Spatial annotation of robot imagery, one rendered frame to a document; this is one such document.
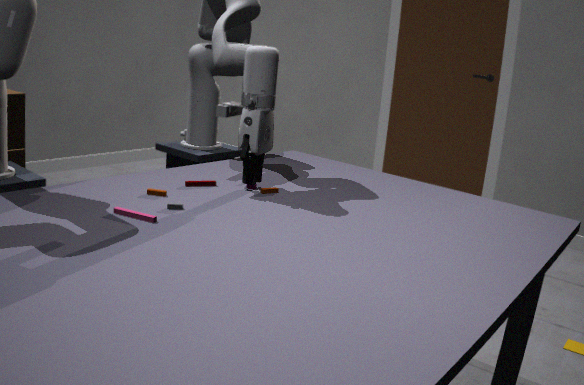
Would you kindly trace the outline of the red rod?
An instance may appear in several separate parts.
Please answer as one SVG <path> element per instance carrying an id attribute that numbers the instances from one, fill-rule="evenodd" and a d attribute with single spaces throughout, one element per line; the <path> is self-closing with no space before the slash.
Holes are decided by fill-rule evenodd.
<path id="1" fill-rule="evenodd" d="M 185 181 L 185 186 L 216 186 L 216 181 Z"/>

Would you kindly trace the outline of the pink rod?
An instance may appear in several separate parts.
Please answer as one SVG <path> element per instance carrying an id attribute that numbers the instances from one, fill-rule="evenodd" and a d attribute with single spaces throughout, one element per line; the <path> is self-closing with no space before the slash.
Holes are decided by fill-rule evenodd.
<path id="1" fill-rule="evenodd" d="M 149 214 L 145 214 L 145 213 L 141 213 L 141 212 L 137 212 L 137 211 L 133 211 L 133 210 L 128 210 L 128 209 L 124 209 L 124 208 L 120 208 L 120 207 L 115 207 L 114 213 L 119 214 L 119 215 L 123 215 L 123 216 L 127 216 L 127 217 L 131 217 L 131 218 L 135 218 L 135 219 L 139 219 L 139 220 L 143 220 L 143 221 L 147 221 L 147 222 L 151 222 L 151 223 L 157 222 L 157 216 L 153 216 L 153 215 L 149 215 Z"/>

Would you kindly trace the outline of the orange rod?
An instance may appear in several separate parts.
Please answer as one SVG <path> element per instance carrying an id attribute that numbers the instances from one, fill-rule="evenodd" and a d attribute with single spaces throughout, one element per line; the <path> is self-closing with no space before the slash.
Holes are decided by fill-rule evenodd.
<path id="1" fill-rule="evenodd" d="M 148 195 L 156 195 L 156 196 L 166 196 L 167 195 L 167 191 L 164 190 L 156 190 L 156 189 L 147 189 L 147 194 Z"/>
<path id="2" fill-rule="evenodd" d="M 278 193 L 278 190 L 279 189 L 277 187 L 275 187 L 275 188 L 261 188 L 260 193 L 262 193 L 262 194 Z"/>

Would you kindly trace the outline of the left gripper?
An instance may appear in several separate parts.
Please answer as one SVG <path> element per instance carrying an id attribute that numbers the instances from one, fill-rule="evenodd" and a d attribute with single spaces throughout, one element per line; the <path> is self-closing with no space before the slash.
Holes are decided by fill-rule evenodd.
<path id="1" fill-rule="evenodd" d="M 255 185 L 256 182 L 262 181 L 264 156 L 273 148 L 274 110 L 275 108 L 243 106 L 238 150 L 241 153 L 240 159 L 243 160 L 244 184 Z"/>

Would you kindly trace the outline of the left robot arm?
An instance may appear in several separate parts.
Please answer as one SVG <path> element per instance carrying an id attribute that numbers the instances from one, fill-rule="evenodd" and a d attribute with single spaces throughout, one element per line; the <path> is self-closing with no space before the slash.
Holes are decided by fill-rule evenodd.
<path id="1" fill-rule="evenodd" d="M 218 150 L 222 147 L 217 142 L 218 117 L 241 115 L 243 106 L 275 108 L 279 51 L 250 44 L 251 21 L 260 12 L 260 0 L 202 0 L 198 34 L 212 44 L 196 44 L 189 50 L 187 133 L 180 133 L 182 147 Z M 219 105 L 220 89 L 213 76 L 243 76 L 241 103 Z"/>

